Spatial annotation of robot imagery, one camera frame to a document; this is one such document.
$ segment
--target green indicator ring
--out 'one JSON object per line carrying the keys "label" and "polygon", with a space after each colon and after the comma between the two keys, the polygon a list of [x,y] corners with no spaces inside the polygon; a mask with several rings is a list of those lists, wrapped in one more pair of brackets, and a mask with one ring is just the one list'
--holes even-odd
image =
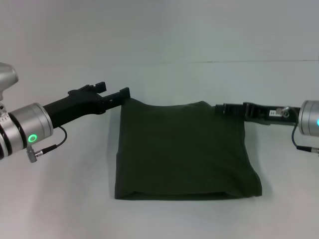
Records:
{"label": "green indicator ring", "polygon": [[29,136],[28,141],[32,143],[32,142],[35,142],[37,138],[38,136],[36,136],[36,134],[32,134]]}

